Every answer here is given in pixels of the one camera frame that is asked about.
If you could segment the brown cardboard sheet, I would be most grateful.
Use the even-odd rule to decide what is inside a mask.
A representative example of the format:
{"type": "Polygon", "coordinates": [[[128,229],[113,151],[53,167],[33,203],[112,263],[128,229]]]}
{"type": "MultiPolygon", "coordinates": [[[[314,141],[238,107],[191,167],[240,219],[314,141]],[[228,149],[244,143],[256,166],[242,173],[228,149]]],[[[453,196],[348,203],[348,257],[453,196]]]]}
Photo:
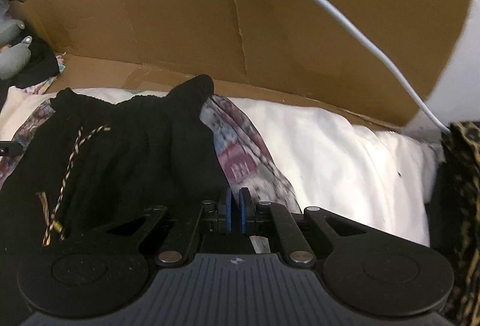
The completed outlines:
{"type": "MultiPolygon", "coordinates": [[[[427,98],[471,0],[328,0],[427,98]]],[[[303,96],[395,126],[413,99],[314,0],[18,0],[55,49],[303,96]]]]}

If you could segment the leopard print cushion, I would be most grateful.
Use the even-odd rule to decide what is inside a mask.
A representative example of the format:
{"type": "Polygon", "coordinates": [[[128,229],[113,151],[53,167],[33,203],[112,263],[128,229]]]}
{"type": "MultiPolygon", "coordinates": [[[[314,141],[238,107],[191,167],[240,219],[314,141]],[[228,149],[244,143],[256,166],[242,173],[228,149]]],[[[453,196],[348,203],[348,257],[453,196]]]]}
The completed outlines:
{"type": "Polygon", "coordinates": [[[454,271],[443,315],[455,325],[479,324],[479,123],[457,122],[442,137],[430,203],[426,205],[431,248],[454,271]]]}

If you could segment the black garment pile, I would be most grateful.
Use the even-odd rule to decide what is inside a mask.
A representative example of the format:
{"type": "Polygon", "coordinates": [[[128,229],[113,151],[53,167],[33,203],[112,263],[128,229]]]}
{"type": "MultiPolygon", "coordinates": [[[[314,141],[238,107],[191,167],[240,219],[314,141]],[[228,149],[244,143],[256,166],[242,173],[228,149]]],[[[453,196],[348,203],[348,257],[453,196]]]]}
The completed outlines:
{"type": "Polygon", "coordinates": [[[57,58],[45,40],[34,36],[30,51],[32,55],[26,67],[12,79],[1,81],[1,106],[7,99],[9,87],[34,86],[59,74],[57,58]]]}

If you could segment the grey neck pillow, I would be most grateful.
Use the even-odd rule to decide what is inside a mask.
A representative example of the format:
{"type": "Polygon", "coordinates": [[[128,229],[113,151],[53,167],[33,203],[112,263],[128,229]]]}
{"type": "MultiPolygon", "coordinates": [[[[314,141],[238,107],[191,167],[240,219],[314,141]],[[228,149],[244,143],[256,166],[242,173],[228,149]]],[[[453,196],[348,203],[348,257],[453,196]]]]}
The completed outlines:
{"type": "Polygon", "coordinates": [[[32,36],[27,35],[11,45],[14,39],[24,32],[25,24],[21,20],[11,19],[1,22],[1,80],[15,77],[28,64],[31,51],[32,36]]]}

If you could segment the black shorts with bear print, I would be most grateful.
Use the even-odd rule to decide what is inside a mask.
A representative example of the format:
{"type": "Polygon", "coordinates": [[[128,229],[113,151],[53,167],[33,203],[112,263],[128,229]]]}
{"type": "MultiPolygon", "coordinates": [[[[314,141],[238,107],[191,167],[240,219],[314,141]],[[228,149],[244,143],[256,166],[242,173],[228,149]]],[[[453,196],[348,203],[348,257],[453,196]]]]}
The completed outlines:
{"type": "Polygon", "coordinates": [[[1,160],[5,257],[224,189],[300,210],[251,120],[206,75],[116,104],[65,89],[4,136],[21,147],[1,160]]]}

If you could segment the cream bear print blanket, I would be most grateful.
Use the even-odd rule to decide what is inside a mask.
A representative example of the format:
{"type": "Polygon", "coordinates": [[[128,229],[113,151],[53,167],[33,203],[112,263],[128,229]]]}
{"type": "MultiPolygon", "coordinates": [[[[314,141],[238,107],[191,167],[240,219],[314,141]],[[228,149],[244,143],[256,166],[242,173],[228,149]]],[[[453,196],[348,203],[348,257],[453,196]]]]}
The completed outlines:
{"type": "MultiPolygon", "coordinates": [[[[137,95],[168,94],[72,91],[113,104],[137,95]]],[[[18,128],[38,104],[56,94],[29,95],[11,87],[1,112],[1,138],[8,140],[5,132],[18,128]]],[[[317,206],[420,245],[430,243],[425,212],[435,171],[430,149],[395,132],[354,126],[319,108],[229,100],[251,120],[275,166],[291,184],[300,208],[294,214],[317,206]]],[[[138,219],[154,210],[163,210],[166,216],[176,211],[153,206],[123,223],[102,227],[120,226],[131,233],[137,229],[138,219]]]]}

